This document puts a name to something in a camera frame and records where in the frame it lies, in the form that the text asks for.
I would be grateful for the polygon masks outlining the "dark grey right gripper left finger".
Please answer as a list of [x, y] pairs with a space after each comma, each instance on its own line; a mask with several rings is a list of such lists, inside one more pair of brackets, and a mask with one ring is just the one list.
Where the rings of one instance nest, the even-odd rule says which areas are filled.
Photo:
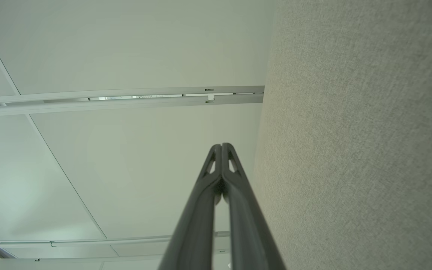
[[158, 270], [212, 270], [221, 148], [213, 145], [209, 150]]

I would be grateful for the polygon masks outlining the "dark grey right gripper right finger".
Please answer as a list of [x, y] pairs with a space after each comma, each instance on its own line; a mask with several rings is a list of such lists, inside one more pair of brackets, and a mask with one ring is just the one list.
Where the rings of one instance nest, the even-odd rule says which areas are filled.
[[232, 270], [287, 270], [235, 148], [222, 144]]

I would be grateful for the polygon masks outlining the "thin white ceiling rail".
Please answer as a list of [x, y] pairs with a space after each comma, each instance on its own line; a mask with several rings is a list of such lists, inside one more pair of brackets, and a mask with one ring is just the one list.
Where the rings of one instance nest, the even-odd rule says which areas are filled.
[[0, 248], [41, 248], [41, 247], [76, 247], [87, 245], [129, 245], [169, 242], [171, 235], [159, 235], [152, 237], [120, 238], [105, 240], [77, 240], [77, 241], [23, 241], [23, 242], [1, 242]]

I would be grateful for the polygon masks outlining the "white slotted ceiling rail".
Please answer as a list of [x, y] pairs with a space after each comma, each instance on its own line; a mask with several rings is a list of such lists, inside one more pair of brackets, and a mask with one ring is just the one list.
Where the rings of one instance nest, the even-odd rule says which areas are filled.
[[70, 91], [0, 97], [0, 116], [263, 102], [265, 87], [169, 87]]

